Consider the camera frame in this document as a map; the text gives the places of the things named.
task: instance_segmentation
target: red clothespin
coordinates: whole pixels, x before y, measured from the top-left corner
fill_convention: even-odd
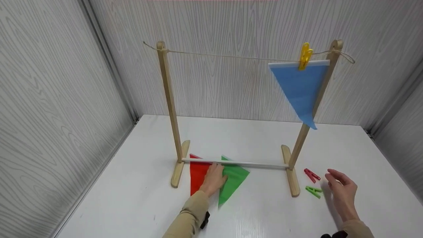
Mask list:
[[[313,183],[316,183],[316,180],[314,178],[316,178],[317,180],[320,180],[320,177],[317,176],[315,173],[313,173],[311,170],[304,169],[304,172],[311,179],[311,181],[313,181]]]

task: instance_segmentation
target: white table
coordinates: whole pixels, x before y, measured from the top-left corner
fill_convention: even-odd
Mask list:
[[[181,141],[205,158],[280,163],[280,146],[294,146],[300,123],[178,117]],[[212,197],[209,224],[199,237],[298,238],[337,231],[325,198],[303,172],[324,177],[338,169],[358,185],[356,207],[375,237],[421,237],[423,206],[358,126],[317,125],[296,164],[301,194],[292,198],[286,173],[248,168],[250,175],[218,210]],[[144,115],[59,234],[60,238],[161,237],[190,195],[189,164],[179,188],[170,186],[176,161],[168,116]]]

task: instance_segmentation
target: hand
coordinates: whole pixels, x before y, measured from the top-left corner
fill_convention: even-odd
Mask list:
[[[200,190],[208,197],[211,197],[219,188],[221,188],[228,179],[227,175],[222,177],[223,168],[223,165],[213,163],[207,170],[207,174]]]
[[[334,169],[328,169],[324,176],[329,181],[333,193],[333,204],[343,222],[360,220],[354,206],[357,185],[345,174]]]

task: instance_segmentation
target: clothesline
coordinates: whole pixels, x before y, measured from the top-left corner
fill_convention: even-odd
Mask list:
[[[206,56],[217,56],[217,57],[227,57],[227,58],[241,58],[241,59],[255,59],[255,60],[267,60],[267,61],[284,61],[284,62],[298,62],[298,60],[283,60],[283,59],[272,59],[272,58],[255,58],[255,57],[243,57],[243,56],[233,56],[233,55],[215,55],[215,54],[205,54],[205,53],[193,53],[193,52],[185,52],[185,51],[177,51],[177,50],[159,50],[157,48],[152,47],[151,45],[147,44],[143,41],[143,44],[148,46],[149,48],[157,51],[163,51],[168,53],[180,53],[180,54],[188,54],[188,55],[206,55]],[[341,52],[340,50],[326,50],[322,52],[313,53],[313,56],[317,55],[327,55],[331,52],[338,52],[341,56],[348,60],[348,62],[354,64],[355,59],[347,53]]]

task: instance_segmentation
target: sleeve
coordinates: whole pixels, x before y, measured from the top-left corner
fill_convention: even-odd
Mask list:
[[[169,226],[163,238],[193,237],[197,234],[208,208],[207,195],[203,191],[197,191],[185,202],[181,212]]]
[[[347,238],[374,238],[370,228],[360,220],[344,222],[344,224],[342,224],[342,230],[348,234]]]

